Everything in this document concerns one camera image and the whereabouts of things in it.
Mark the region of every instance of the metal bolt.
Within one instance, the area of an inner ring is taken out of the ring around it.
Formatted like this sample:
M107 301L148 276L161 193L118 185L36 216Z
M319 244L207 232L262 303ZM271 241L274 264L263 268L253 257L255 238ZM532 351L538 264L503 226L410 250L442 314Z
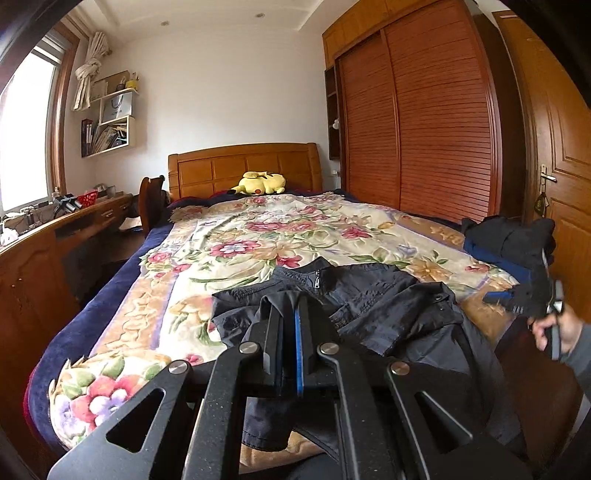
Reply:
M320 345L320 351L325 355L334 355L339 351L339 345L333 342L326 342Z
M254 353L258 350L258 344L255 342L244 342L240 344L238 349L240 350L240 353Z
M405 362L394 362L390 365L390 370L394 375L408 375L410 366Z
M175 360L168 366L168 371L174 375L183 374L187 371L187 362L184 360Z

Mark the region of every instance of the yellow cup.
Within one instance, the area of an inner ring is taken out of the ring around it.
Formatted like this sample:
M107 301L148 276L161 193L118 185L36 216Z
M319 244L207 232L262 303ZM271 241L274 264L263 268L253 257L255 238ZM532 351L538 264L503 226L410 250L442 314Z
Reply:
M138 81L137 80L129 80L125 82L125 88L133 88L135 90L138 89Z

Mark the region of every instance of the tag hanging on door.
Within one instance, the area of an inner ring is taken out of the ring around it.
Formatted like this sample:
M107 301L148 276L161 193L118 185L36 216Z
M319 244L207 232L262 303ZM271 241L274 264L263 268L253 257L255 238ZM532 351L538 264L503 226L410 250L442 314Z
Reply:
M537 213L539 216L543 217L546 214L546 208L548 208L550 202L548 201L548 197L544 192L540 193L534 203L534 212Z

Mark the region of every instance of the navy blue blanket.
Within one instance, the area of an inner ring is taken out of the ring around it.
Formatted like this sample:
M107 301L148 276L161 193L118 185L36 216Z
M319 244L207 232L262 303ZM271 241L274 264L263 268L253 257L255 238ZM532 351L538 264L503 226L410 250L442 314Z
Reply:
M334 190L351 202L357 200L344 190ZM317 193L286 192L300 196ZM243 195L222 194L210 199L182 199L174 202L154 228L142 247L121 267L115 276L101 289L96 297L51 341L39 361L28 388L28 409L31 420L41 437L59 455L66 450L57 438L49 418L47 390L53 379L57 379L68 359L76 361L88 356L99 337L117 312L127 292L139 276L139 258L148 250L159 246L168 236L173 224L168 220L172 209L188 205L209 207L221 202L243 199Z

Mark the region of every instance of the pikachu plush toy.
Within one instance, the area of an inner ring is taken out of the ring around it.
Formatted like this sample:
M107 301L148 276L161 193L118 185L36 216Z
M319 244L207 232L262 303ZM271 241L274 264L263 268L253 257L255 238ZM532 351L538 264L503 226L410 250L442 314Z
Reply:
M266 171L247 171L238 185L228 193L245 193L247 195L265 195L271 193L283 193L285 191L285 178L278 173Z

